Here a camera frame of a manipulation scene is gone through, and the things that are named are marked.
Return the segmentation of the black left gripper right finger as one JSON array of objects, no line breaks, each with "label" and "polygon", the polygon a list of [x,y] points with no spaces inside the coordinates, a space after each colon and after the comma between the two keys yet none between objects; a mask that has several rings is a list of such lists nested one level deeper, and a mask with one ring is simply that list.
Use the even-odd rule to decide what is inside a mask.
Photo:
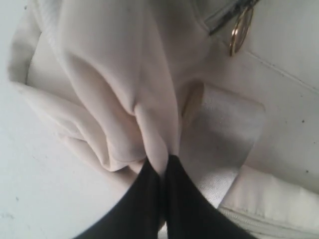
[{"label": "black left gripper right finger", "polygon": [[254,238],[206,200],[175,155],[168,158],[165,173],[165,203],[169,239]]}]

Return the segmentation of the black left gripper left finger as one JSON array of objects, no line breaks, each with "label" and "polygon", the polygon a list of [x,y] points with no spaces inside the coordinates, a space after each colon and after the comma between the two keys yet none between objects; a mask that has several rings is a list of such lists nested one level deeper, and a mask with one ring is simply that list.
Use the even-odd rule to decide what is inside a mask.
[{"label": "black left gripper left finger", "polygon": [[160,228],[160,177],[148,160],[120,201],[77,239],[156,239]]}]

